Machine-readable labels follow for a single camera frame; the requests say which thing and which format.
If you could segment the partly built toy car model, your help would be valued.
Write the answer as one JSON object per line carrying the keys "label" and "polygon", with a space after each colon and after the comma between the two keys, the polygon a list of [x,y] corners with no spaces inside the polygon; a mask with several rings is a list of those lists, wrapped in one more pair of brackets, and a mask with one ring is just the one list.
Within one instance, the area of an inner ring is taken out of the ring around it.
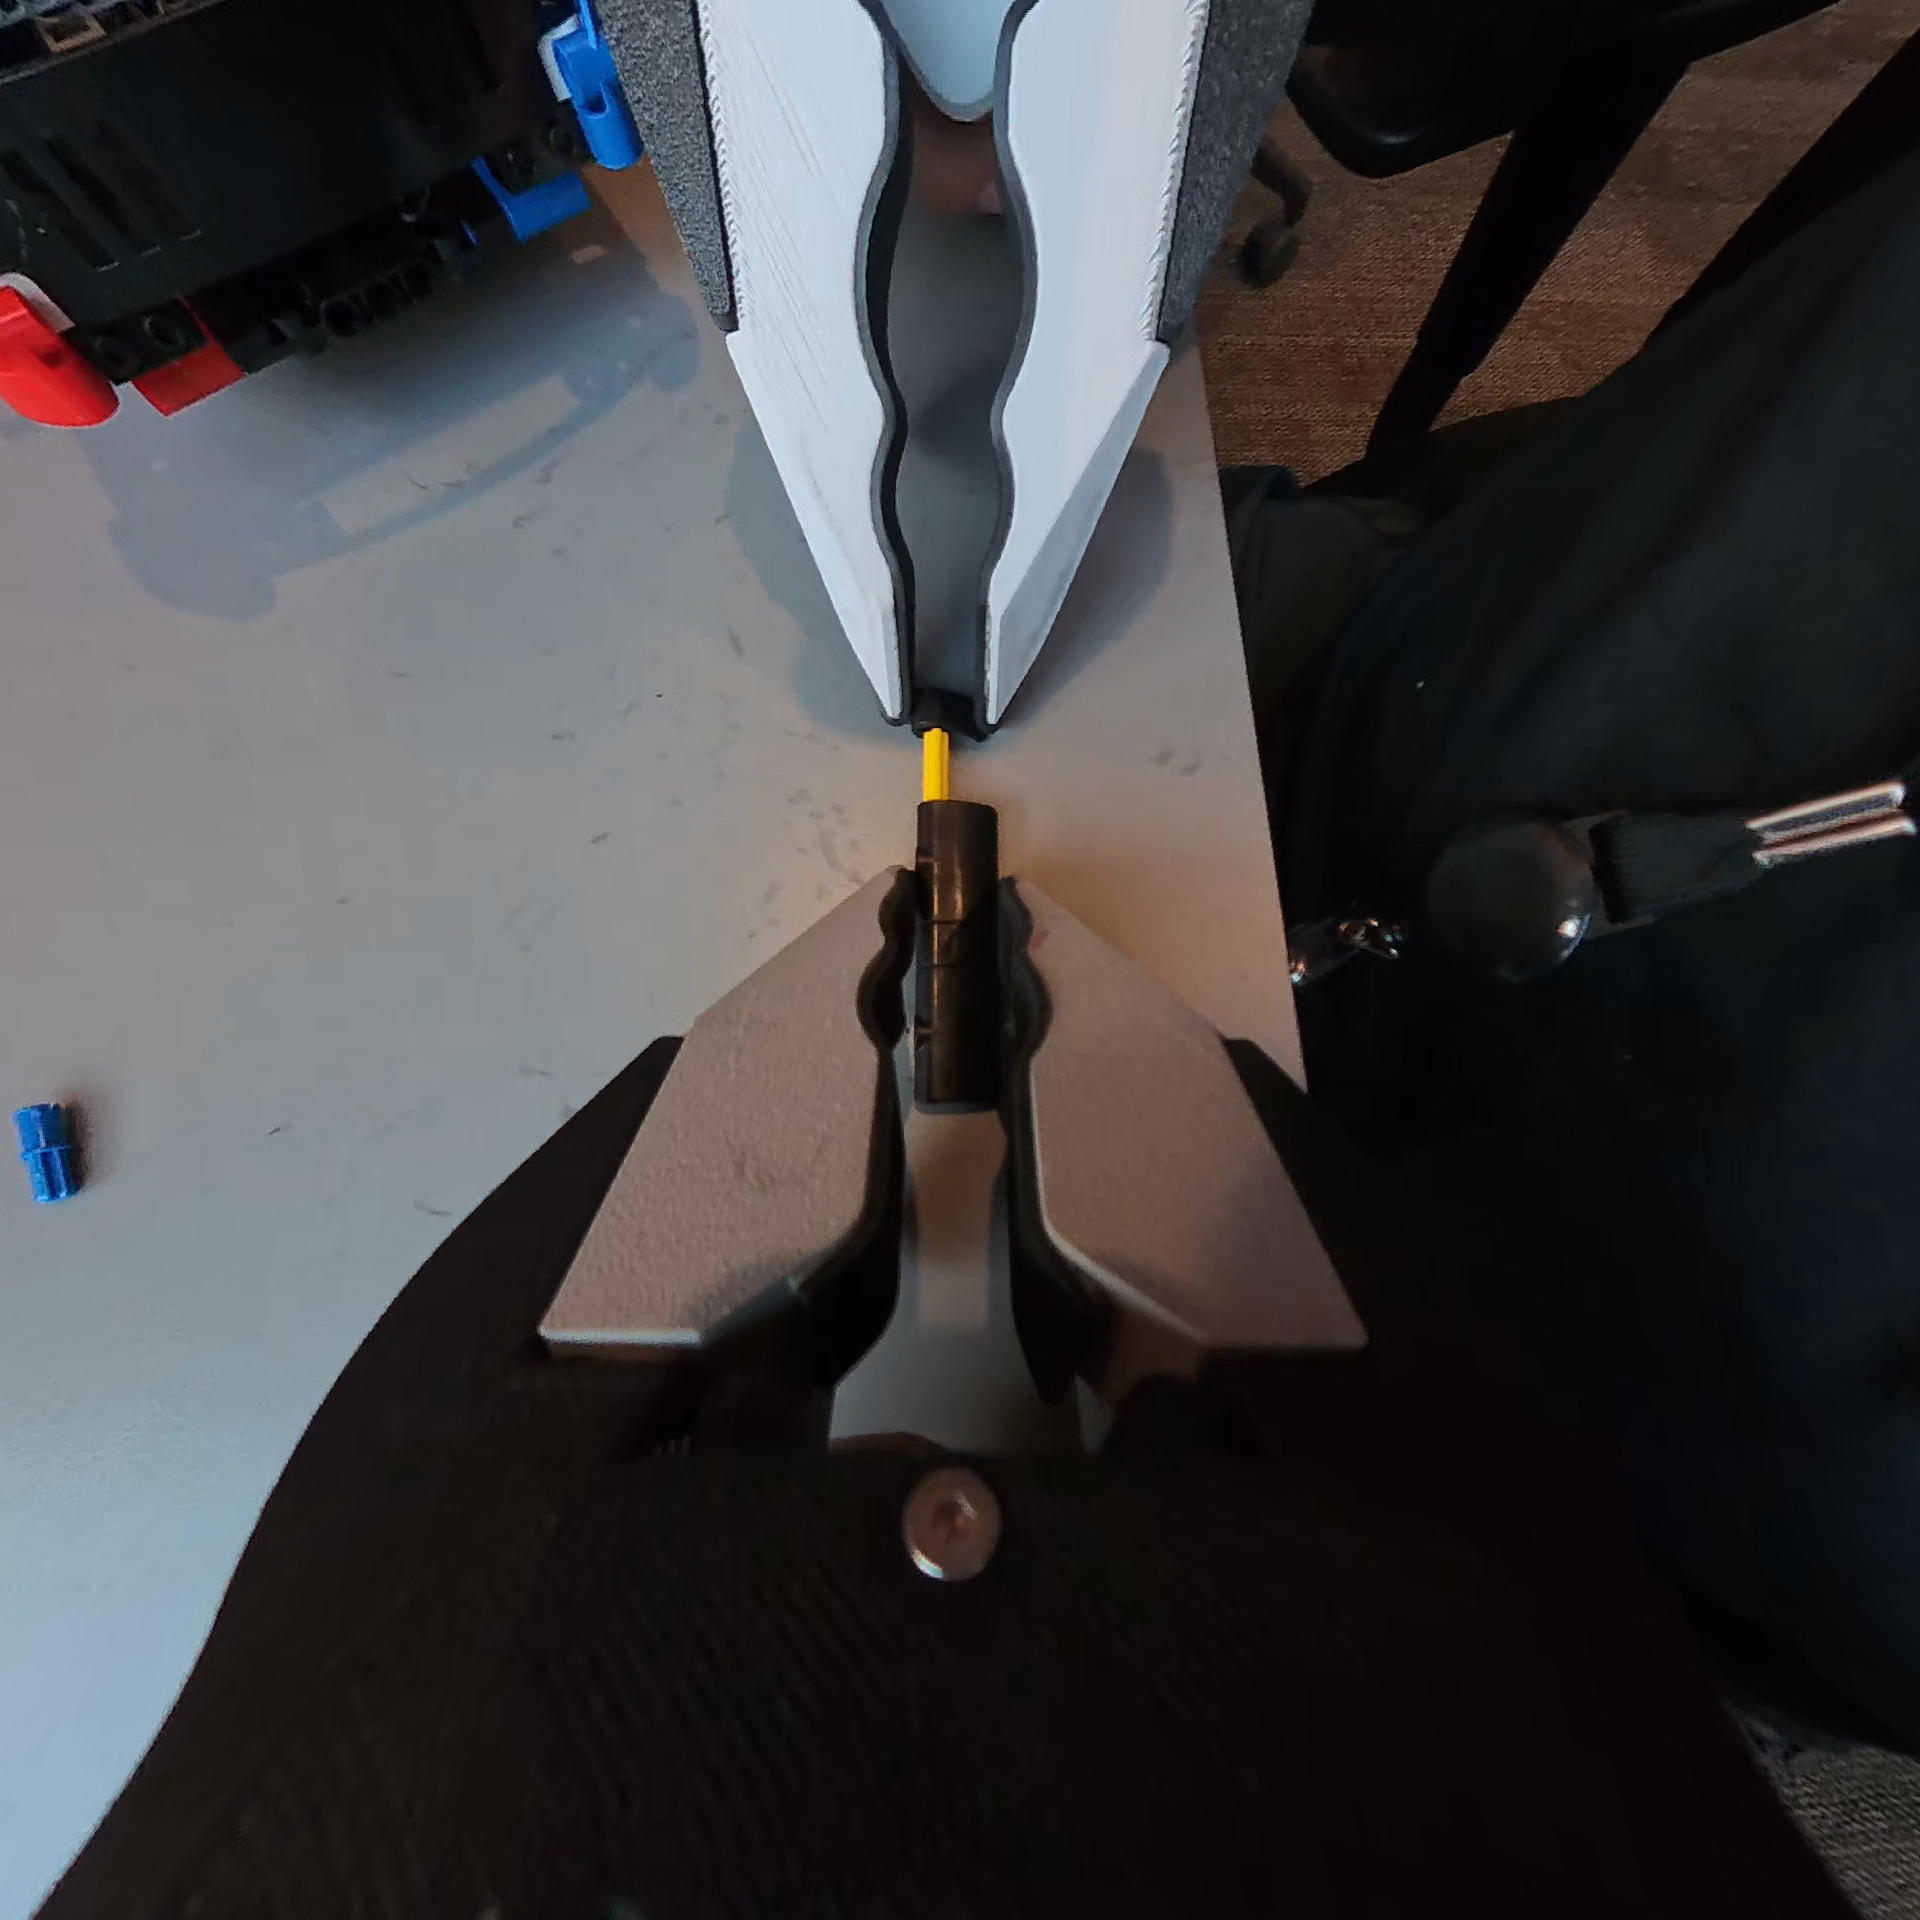
{"label": "partly built toy car model", "polygon": [[593,4],[4,4],[4,409],[174,419],[639,155]]}

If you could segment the long black toy connector assembly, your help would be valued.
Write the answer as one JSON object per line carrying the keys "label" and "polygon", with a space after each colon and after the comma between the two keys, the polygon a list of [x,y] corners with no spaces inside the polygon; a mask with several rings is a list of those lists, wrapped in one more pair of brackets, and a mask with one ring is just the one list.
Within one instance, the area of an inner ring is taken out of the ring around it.
{"label": "long black toy connector assembly", "polygon": [[991,1115],[1003,1061],[999,817],[916,807],[915,1107]]}

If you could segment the person's lap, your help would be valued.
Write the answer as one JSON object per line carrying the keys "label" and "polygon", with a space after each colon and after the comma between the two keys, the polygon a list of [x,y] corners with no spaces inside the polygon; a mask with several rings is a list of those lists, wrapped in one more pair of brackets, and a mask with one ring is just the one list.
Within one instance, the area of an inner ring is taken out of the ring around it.
{"label": "person's lap", "polygon": [[[1614,1437],[1734,1686],[1915,1757],[1915,158],[1465,473],[1219,477],[1309,1091]],[[1599,918],[1508,988],[1422,928],[1463,830]]]}

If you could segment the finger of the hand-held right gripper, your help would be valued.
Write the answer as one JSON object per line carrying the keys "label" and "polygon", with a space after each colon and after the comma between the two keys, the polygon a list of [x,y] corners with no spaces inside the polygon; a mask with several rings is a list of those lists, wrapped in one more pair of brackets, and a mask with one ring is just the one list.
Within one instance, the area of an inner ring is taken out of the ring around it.
{"label": "finger of the hand-held right gripper", "polygon": [[884,323],[909,171],[900,46],[877,4],[696,4],[696,37],[731,365],[853,660],[905,724],[915,574]]}
{"label": "finger of the hand-held right gripper", "polygon": [[989,412],[982,731],[1041,658],[1173,355],[1161,295],[1209,23],[1209,4],[1014,4],[999,30],[989,119],[1020,315]]}

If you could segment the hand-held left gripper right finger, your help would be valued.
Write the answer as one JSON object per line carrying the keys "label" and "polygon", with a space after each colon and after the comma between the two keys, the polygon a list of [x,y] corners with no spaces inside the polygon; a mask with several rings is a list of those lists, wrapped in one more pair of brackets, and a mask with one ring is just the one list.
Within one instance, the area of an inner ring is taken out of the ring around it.
{"label": "hand-held left gripper right finger", "polygon": [[1209,1020],[1028,880],[999,885],[999,990],[1010,1286],[1041,1401],[1367,1350]]}

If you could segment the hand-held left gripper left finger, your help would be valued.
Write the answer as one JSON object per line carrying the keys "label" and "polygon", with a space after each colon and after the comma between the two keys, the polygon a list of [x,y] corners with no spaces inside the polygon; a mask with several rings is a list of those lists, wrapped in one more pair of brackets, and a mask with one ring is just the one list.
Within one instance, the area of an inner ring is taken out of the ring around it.
{"label": "hand-held left gripper left finger", "polygon": [[916,881],[884,870],[685,1032],[537,1336],[771,1366],[829,1394],[899,1303],[893,1050]]}

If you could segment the person's right hand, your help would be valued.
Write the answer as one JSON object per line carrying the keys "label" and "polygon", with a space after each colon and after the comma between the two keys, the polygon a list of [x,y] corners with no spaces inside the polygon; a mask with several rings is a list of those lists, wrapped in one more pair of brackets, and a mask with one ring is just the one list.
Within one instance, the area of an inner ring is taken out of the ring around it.
{"label": "person's right hand", "polygon": [[958,120],[928,95],[909,93],[908,146],[908,197],[928,215],[1004,215],[995,123],[989,115]]}

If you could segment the blue toy pin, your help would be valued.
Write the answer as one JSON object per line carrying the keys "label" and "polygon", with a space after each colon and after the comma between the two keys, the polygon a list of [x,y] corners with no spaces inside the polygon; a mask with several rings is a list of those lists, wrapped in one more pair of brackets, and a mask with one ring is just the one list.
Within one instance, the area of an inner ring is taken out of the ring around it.
{"label": "blue toy pin", "polygon": [[83,1115],[70,1100],[32,1100],[11,1111],[15,1156],[34,1205],[62,1205],[83,1193]]}

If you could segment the silver metal clasp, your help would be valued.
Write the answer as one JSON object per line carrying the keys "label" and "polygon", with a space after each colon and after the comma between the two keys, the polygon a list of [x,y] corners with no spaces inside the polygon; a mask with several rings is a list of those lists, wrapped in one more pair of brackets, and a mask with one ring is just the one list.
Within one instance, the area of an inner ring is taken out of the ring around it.
{"label": "silver metal clasp", "polygon": [[1285,921],[1285,980],[1303,994],[1348,964],[1405,960],[1412,926],[1406,918],[1376,918],[1362,911],[1330,916],[1319,921]]}

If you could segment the black office chair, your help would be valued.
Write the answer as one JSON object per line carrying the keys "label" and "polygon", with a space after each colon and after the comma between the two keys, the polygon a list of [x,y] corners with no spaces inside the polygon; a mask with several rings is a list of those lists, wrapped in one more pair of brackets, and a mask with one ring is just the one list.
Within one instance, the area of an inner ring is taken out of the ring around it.
{"label": "black office chair", "polygon": [[1313,4],[1285,103],[1337,171],[1398,179],[1508,142],[1367,443],[1325,485],[1367,492],[1405,485],[1455,389],[1497,345],[1680,79],[1827,9]]}

